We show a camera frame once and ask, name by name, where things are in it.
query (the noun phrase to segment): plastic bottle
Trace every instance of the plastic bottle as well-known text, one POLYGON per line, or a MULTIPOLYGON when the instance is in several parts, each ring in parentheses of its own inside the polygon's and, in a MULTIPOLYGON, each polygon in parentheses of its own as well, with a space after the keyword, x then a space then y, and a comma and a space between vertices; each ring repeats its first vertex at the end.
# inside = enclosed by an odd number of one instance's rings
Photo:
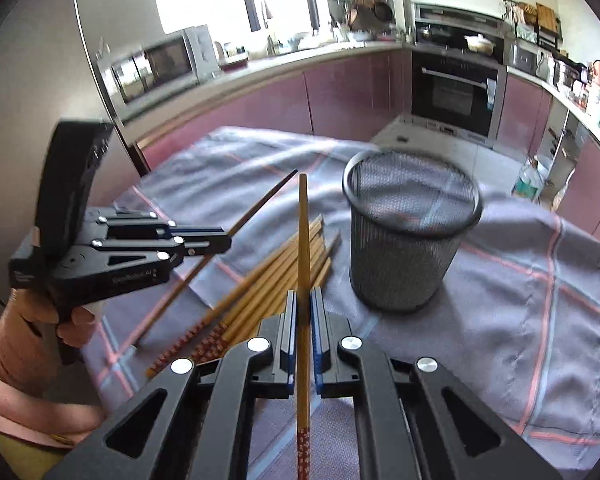
POLYGON ((518 179, 511 194, 533 201, 542 191, 542 186, 542 177, 538 172, 538 161, 527 159, 518 173, 518 179))

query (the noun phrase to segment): chopstick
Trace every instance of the chopstick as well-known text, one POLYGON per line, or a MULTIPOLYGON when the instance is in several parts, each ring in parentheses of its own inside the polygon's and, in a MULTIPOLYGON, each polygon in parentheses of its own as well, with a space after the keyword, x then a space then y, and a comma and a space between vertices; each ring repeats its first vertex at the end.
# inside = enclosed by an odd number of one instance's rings
MULTIPOLYGON (((324 262, 324 265, 322 266, 322 268, 319 269, 316 279, 312 281, 311 287, 314 288, 315 286, 324 286, 324 282, 327 279, 327 274, 329 273, 330 270, 331 270, 331 258, 327 258, 326 261, 324 262)), ((275 310, 275 312, 273 312, 271 315, 275 316, 276 314, 282 314, 285 311, 285 309, 286 309, 286 293, 284 294, 284 296, 282 298, 278 299, 278 307, 275 310)), ((253 328, 251 330, 249 336, 247 338, 245 338, 245 341, 251 339, 252 337, 256 337, 258 335, 259 329, 260 329, 259 325, 256 326, 255 328, 253 328)))
POLYGON ((311 325, 309 288, 309 221, 306 174, 300 174, 298 215, 298 350, 296 356, 296 430, 298 432, 298 480, 309 480, 309 394, 311 325))
MULTIPOLYGON (((318 245, 323 245, 321 237, 312 242, 314 252, 318 245)), ((263 311, 267 310, 271 301, 275 300, 280 294, 286 294, 286 291, 294 287, 294 280, 296 279, 297 274, 298 267, 294 261, 279 279, 267 284, 266 289, 258 292, 257 298, 254 299, 247 308, 240 312, 240 316, 229 325, 222 337, 218 338, 208 347, 204 357, 200 359, 200 362, 204 363, 213 359, 218 359, 226 354, 231 346, 241 342, 242 339, 240 339, 238 334, 242 334, 242 337, 245 337, 248 332, 243 330, 243 328, 250 330, 259 325, 260 321, 263 319, 263 311)))
MULTIPOLYGON (((260 200, 258 200, 242 217, 229 229, 227 234, 229 237, 233 238, 237 232, 277 193, 282 189, 282 187, 291 180, 291 178, 298 172, 298 170, 291 171, 285 178, 283 178, 279 183, 277 183, 274 187, 272 187, 265 196, 263 196, 260 200)), ((166 296, 163 300, 158 302, 158 305, 155 307, 154 312, 152 312, 151 316, 143 323, 142 329, 139 334, 136 336, 132 345, 137 345, 138 342, 146 335, 149 330, 151 330, 152 326, 160 319, 160 316, 164 313, 165 310, 170 306, 171 303, 178 297, 178 295, 189 285, 191 280, 199 275, 200 271, 204 269, 208 263, 213 258, 212 254, 204 256, 202 260, 191 269, 184 280, 179 282, 168 296, 166 296)))
MULTIPOLYGON (((310 233, 312 238, 315 237, 321 229, 322 215, 318 215, 314 221, 311 222, 310 233)), ((145 372, 146 376, 151 378, 163 370, 163 368, 171 362, 172 358, 178 354, 187 343, 195 338, 201 330, 209 326, 216 318, 220 317, 225 311, 233 306, 230 314, 225 316, 225 319, 222 320, 194 349, 190 358, 194 362, 198 362, 207 352, 208 348, 224 333, 227 326, 226 321, 233 319, 238 312, 251 301, 259 288, 271 279, 272 275, 275 273, 276 267, 291 257, 293 258, 293 261, 295 261, 298 252, 297 240, 298 234, 296 233, 291 236, 282 247, 271 253, 262 263, 245 276, 234 290, 222 298, 216 307, 209 310, 199 323, 191 327, 183 337, 178 339, 171 349, 160 354, 160 357, 158 357, 145 372)))
MULTIPOLYGON (((331 240, 331 242, 329 242, 329 245, 327 246, 327 248, 325 250, 322 251, 321 254, 317 255, 317 258, 312 257, 312 262, 311 262, 311 287, 314 288, 314 286, 322 286, 322 284, 324 283, 324 280, 326 279, 327 273, 329 272, 329 269, 331 268, 331 259, 330 259, 330 254, 333 252, 333 248, 337 245, 337 243, 340 240, 340 231, 338 231, 336 233, 336 235, 333 237, 333 239, 331 240)), ((298 288, 298 280, 295 280, 295 283, 292 285, 292 287, 289 288, 298 288)), ((271 307, 266 311, 266 313, 264 313, 264 315, 262 316, 261 320, 266 319, 267 317, 270 316, 275 316, 276 314, 282 314, 285 311, 286 308, 286 290, 283 291, 282 295, 280 295, 279 297, 277 297, 271 304, 271 307)), ((242 342, 242 341, 247 341, 248 339, 251 339, 252 337, 256 337, 258 335, 258 329, 260 328, 260 324, 258 323, 254 328, 251 329, 251 331, 249 332, 249 335, 247 337, 245 337, 244 339, 241 339, 240 341, 237 341, 236 343, 232 343, 232 346, 234 344, 237 344, 238 342, 242 342)))
MULTIPOLYGON (((317 221, 311 228, 311 237, 315 237, 322 229, 322 217, 318 217, 317 221)), ((293 266, 298 258, 298 246, 293 244, 289 252, 276 260, 267 271, 256 281, 256 283, 248 290, 248 292, 240 298, 240 300, 232 307, 232 309, 222 318, 222 321, 205 337, 202 342, 196 346, 190 356, 194 362, 208 361, 216 359, 219 354, 226 348, 228 341, 224 338, 224 333, 232 324, 243 322, 257 303, 261 302, 267 296, 271 287, 284 275, 286 270, 293 266)))
MULTIPOLYGON (((325 260, 325 258, 322 258, 325 253, 324 240, 322 240, 322 238, 314 240, 310 249, 312 254, 312 267, 318 265, 321 259, 325 260)), ((294 265, 287 271, 285 277, 280 280, 275 289, 270 291, 264 301, 260 303, 258 309, 248 320, 245 320, 242 323, 238 323, 236 320, 236 323, 232 324, 230 327, 236 326, 236 329, 231 333, 229 330, 226 331, 224 339, 229 342, 229 347, 245 341, 249 333, 253 331, 254 328, 259 327, 260 322, 263 319, 272 316, 280 304, 285 303, 288 290, 290 288, 296 288, 296 286, 298 286, 298 267, 294 265)))

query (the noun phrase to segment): tiled floor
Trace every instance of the tiled floor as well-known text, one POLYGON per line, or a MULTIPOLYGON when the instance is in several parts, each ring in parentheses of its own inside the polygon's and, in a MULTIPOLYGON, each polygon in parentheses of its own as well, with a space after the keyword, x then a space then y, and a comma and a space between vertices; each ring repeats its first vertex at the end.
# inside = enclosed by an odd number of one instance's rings
POLYGON ((396 150, 422 150, 439 155, 474 177, 480 184, 510 193, 522 166, 520 162, 467 140, 427 130, 396 119, 372 142, 396 150))

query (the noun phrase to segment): black mesh pen holder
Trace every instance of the black mesh pen holder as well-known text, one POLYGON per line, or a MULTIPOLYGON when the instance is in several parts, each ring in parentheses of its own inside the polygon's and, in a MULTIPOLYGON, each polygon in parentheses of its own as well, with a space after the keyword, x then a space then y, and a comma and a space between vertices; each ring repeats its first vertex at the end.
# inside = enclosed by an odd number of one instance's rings
POLYGON ((367 306, 413 312, 433 296, 482 198, 462 170, 417 152, 363 152, 344 171, 351 204, 349 277, 367 306))

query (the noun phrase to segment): kitchen counter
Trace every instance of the kitchen counter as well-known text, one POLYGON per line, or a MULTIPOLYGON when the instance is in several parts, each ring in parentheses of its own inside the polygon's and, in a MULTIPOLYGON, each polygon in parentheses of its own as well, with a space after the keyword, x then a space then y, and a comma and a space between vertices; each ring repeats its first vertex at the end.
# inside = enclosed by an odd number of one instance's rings
POLYGON ((573 114, 577 120, 580 121, 581 124, 586 127, 591 136, 596 140, 596 142, 600 145, 600 127, 596 123, 593 117, 588 115, 584 110, 570 101, 565 95, 563 95, 555 86, 549 84, 547 81, 540 79, 539 77, 535 77, 529 75, 526 72, 522 72, 522 70, 518 70, 512 66, 507 66, 507 73, 513 74, 520 79, 524 79, 529 81, 530 83, 541 86, 545 90, 547 90, 556 100, 561 102, 567 110, 573 114))
POLYGON ((334 43, 284 56, 250 61, 245 68, 223 73, 147 110, 120 129, 127 144, 140 148, 227 100, 251 92, 279 78, 299 73, 318 63, 350 56, 399 50, 401 43, 387 41, 334 43))

